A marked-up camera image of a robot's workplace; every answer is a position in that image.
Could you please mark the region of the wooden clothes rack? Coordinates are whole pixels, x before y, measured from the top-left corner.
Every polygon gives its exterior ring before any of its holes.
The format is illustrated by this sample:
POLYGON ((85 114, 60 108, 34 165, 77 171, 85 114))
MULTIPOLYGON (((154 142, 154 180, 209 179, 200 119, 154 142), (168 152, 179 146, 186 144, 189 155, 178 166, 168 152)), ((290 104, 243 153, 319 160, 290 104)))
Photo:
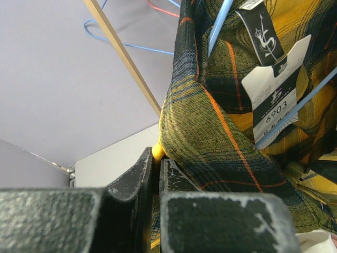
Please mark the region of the wooden clothes rack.
POLYGON ((99 27, 106 35, 110 44, 114 47, 115 51, 119 55, 120 59, 130 72, 131 76, 133 77, 136 84, 139 86, 140 90, 144 94, 145 98, 147 99, 148 103, 156 113, 158 117, 161 114, 161 107, 159 106, 156 98, 154 97, 153 93, 151 92, 150 88, 146 84, 145 80, 143 79, 141 73, 139 72, 138 68, 134 64, 132 58, 130 57, 129 53, 127 52, 126 48, 122 44, 120 38, 118 37, 117 33, 113 29, 111 23, 109 22, 106 15, 103 13, 103 10, 99 6, 96 0, 84 0, 84 3, 90 13, 93 15, 95 20, 98 22, 99 27))

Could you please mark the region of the pink hanger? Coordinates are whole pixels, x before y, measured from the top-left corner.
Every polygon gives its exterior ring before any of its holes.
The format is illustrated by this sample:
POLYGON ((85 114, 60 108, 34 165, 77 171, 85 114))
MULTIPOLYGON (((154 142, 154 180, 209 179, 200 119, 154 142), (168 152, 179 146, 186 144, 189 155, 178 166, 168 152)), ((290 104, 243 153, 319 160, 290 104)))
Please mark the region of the pink hanger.
POLYGON ((173 16, 173 17, 179 17, 179 14, 170 12, 170 11, 168 11, 168 10, 165 10, 165 9, 162 9, 162 8, 159 8, 159 7, 155 6, 155 5, 153 5, 153 4, 151 3, 150 0, 146 0, 146 2, 148 3, 148 5, 149 5, 152 9, 154 9, 154 10, 156 10, 156 11, 158 11, 158 12, 161 12, 161 13, 164 13, 164 14, 167 14, 167 15, 170 15, 170 16, 173 16))

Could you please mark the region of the blue hanger of plaid shirt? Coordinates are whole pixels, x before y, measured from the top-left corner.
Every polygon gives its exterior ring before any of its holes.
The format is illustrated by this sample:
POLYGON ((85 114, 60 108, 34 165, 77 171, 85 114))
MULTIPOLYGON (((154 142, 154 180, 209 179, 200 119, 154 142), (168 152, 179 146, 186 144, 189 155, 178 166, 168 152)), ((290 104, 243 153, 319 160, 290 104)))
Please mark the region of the blue hanger of plaid shirt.
MULTIPOLYGON (((208 57, 214 48, 215 42, 219 36, 222 26, 227 18, 233 1, 223 1, 219 13, 215 19, 214 25, 210 32, 209 37, 209 49, 208 57)), ((330 82, 336 75, 336 67, 326 75, 326 77, 319 83, 319 85, 314 88, 306 97, 303 98, 298 104, 293 106, 289 112, 266 134, 264 134, 258 141, 255 141, 256 148, 262 150, 266 148, 277 135, 285 128, 285 125, 289 125, 294 122, 295 115, 297 112, 304 107, 304 105, 309 102, 317 93, 322 89, 328 82, 330 82)))

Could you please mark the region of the yellow plaid shirt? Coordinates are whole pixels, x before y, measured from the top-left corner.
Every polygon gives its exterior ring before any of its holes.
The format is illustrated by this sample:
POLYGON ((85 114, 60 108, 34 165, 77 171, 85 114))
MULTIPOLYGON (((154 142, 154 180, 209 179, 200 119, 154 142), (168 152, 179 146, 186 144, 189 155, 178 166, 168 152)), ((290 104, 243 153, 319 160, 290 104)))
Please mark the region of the yellow plaid shirt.
POLYGON ((297 232, 336 233, 336 185, 309 164, 336 161, 336 79, 299 110, 265 149, 255 147, 251 100, 243 78, 266 52, 254 37, 258 21, 244 23, 234 1, 216 40, 209 37, 221 1, 182 1, 172 81, 159 121, 154 157, 174 160, 205 191, 271 193, 287 205, 297 232))

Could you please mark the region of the plaid shirt paper tag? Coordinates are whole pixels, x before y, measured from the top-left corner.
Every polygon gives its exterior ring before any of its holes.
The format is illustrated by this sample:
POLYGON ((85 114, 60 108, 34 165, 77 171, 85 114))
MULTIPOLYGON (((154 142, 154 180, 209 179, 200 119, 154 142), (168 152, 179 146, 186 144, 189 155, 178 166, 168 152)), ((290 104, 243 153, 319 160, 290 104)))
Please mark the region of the plaid shirt paper tag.
POLYGON ((283 118, 296 106, 296 81, 309 47, 308 35, 285 54, 263 1, 246 1, 236 11, 243 21, 260 62, 242 79, 253 113, 253 136, 258 149, 267 147, 292 121, 283 118))

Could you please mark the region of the white shirt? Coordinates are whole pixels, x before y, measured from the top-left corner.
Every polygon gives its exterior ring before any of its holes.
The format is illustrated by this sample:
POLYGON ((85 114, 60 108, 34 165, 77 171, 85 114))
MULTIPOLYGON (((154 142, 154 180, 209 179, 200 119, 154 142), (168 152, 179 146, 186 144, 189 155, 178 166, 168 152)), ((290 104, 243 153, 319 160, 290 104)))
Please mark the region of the white shirt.
POLYGON ((326 230, 297 233, 302 253, 336 253, 336 235, 326 230))

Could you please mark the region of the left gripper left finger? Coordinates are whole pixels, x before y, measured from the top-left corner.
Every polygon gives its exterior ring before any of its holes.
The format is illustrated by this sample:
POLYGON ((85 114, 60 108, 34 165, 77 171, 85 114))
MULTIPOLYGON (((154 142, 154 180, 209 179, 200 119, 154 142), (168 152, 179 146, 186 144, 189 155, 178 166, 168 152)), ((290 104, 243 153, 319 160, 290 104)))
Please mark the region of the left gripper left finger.
POLYGON ((152 149, 102 188, 1 190, 1 252, 149 252, 152 149))

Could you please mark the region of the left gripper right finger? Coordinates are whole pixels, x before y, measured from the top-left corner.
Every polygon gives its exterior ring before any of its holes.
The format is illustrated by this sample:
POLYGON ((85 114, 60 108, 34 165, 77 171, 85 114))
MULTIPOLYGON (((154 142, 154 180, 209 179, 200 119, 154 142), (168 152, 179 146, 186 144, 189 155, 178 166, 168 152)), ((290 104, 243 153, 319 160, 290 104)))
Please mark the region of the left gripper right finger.
POLYGON ((283 201, 265 193, 201 191, 171 159, 161 162, 162 252, 299 252, 283 201))

